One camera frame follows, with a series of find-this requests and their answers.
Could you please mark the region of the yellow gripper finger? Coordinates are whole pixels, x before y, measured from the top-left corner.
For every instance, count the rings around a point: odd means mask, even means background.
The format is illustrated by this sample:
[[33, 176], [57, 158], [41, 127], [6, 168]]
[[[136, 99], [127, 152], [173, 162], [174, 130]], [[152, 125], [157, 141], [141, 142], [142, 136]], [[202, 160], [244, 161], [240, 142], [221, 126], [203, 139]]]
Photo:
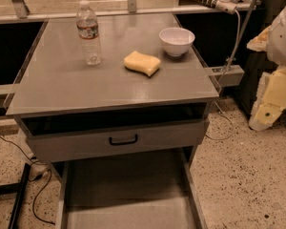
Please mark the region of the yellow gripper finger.
[[249, 127], [263, 131], [273, 126], [286, 110], [286, 66], [259, 79], [256, 101], [251, 111]]
[[247, 48], [255, 52], [266, 52], [270, 30], [271, 30], [271, 27], [267, 27], [258, 36], [251, 39], [247, 43]]

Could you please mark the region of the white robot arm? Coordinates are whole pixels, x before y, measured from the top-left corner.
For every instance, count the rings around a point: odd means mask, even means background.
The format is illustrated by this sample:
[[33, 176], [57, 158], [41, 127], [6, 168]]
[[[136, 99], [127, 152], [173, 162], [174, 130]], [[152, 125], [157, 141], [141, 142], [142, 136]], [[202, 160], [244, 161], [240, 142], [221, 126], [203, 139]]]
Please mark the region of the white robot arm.
[[286, 110], [286, 7], [269, 27], [249, 41], [247, 48], [266, 52], [267, 58], [277, 64], [275, 71], [260, 77], [249, 119], [251, 129], [263, 131]]

